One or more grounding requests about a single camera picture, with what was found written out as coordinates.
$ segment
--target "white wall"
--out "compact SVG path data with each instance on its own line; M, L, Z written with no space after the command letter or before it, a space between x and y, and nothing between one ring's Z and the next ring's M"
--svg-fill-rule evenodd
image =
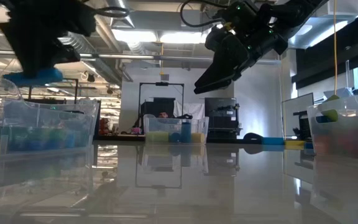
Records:
M141 68L127 68L127 73L133 78L134 82L122 83L122 98L121 98L121 113L119 118L119 130L127 131L132 127L137 119L138 102L139 102L139 83L140 82L160 82L160 69L148 68L143 70ZM190 71L182 68L164 68L164 73L170 75L170 83L185 84L185 103L204 103L206 97L230 97L234 96L233 85L225 90L216 90L208 93L196 95L194 94L194 83L204 73L205 69L194 68ZM141 102L144 100L150 101L151 97L172 97L180 99L181 101L181 87L176 89L170 87L158 86L142 86Z
M349 75L349 87L354 87L354 79L353 74ZM337 89L346 87L346 74L342 73L338 75L337 80ZM314 84L305 86L303 88L298 89L298 95L303 96L308 93L313 93L314 100L317 100L324 96L324 91L334 90L334 77L327 78L325 80L321 80L320 82L316 82Z
M254 65L234 83L243 128L238 138L246 133L282 137L280 68L279 65Z

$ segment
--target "clear plastic bin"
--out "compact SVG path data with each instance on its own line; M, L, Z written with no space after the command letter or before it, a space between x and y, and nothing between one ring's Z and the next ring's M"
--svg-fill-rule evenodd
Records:
M15 84L0 79L0 155L88 147L97 106L96 101L77 105L29 103Z
M209 117L203 119L171 119L144 116L144 131L148 143L204 144Z
M358 95L308 108L317 154L358 158Z

